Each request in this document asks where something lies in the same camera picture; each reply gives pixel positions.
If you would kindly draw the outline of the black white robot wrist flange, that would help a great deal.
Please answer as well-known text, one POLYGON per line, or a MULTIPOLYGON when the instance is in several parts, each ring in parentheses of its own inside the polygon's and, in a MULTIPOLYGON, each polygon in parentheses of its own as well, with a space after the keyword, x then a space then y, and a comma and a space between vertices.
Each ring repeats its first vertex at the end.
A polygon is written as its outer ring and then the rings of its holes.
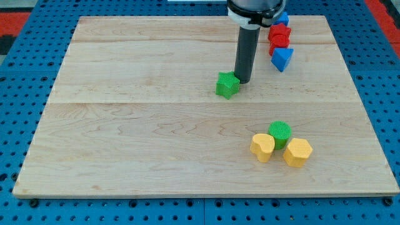
POLYGON ((227 0, 228 16, 241 28, 272 26, 283 14, 286 0, 227 0))

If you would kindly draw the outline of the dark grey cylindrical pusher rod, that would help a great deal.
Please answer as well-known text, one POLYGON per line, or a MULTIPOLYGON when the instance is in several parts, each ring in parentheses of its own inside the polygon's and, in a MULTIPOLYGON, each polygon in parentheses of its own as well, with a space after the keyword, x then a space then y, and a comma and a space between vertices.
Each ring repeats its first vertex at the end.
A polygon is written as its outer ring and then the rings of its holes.
POLYGON ((259 32, 260 28, 255 30, 239 28, 234 75, 241 84, 246 84, 251 80, 259 32))

